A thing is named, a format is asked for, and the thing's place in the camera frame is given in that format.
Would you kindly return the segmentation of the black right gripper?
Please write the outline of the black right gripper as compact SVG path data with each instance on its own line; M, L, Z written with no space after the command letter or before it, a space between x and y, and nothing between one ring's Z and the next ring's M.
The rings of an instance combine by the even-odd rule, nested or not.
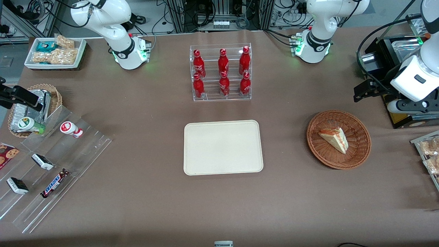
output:
M39 97L36 94L24 89L22 86L14 86L13 88L4 85L5 78L0 77L0 106L11 109L14 104L27 105L35 111L41 111L43 105L38 102Z

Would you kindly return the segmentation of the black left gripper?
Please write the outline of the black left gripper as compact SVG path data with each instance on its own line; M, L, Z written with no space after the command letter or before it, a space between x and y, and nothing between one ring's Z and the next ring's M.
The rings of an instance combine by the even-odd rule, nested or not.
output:
M361 83L354 87L353 100L355 103L365 97L377 97L384 94L391 94L391 89L382 85L379 80L367 79L367 81L368 83Z

